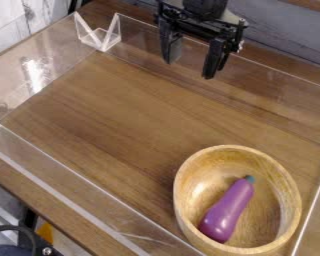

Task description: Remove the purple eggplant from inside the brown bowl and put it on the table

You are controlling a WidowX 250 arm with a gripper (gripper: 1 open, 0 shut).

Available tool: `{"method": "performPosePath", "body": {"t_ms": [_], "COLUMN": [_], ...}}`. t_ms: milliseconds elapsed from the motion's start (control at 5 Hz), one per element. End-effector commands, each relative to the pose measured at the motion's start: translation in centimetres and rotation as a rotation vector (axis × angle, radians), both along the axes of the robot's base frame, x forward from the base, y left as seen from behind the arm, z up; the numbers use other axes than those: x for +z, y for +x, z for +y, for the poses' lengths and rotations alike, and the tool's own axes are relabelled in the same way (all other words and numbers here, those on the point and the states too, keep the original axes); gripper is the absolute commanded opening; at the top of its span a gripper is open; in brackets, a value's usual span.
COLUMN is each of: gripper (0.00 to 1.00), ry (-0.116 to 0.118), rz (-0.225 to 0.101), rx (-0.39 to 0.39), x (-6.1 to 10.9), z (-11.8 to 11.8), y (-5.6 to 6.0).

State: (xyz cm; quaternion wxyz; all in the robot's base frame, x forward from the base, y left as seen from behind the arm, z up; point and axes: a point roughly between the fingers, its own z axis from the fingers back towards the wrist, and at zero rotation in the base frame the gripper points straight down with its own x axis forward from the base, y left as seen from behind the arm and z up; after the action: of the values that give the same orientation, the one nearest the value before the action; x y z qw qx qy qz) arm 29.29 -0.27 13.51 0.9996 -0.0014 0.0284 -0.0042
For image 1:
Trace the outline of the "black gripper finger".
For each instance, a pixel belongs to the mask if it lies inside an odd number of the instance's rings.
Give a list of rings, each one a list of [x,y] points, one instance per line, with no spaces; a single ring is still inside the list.
[[[213,79],[218,71],[225,67],[230,55],[229,43],[225,39],[214,38],[210,42],[210,49],[206,56],[202,76]]]
[[[167,64],[182,57],[183,34],[164,19],[159,21],[162,55]]]

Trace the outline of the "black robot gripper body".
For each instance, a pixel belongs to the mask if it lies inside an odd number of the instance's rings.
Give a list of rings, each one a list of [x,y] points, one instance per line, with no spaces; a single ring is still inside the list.
[[[190,35],[205,41],[218,38],[229,51],[239,52],[249,22],[229,10],[227,4],[229,0],[158,0],[163,44]]]

